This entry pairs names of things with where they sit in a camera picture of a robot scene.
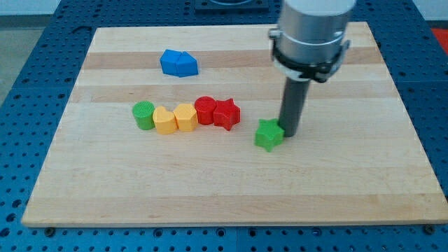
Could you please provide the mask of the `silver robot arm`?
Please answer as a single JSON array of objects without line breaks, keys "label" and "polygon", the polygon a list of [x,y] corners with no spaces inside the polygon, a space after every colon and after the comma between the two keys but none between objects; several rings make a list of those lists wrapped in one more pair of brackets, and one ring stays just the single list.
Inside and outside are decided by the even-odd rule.
[{"label": "silver robot arm", "polygon": [[284,0],[277,26],[268,31],[272,61],[293,81],[326,82],[341,67],[344,39],[356,0]]}]

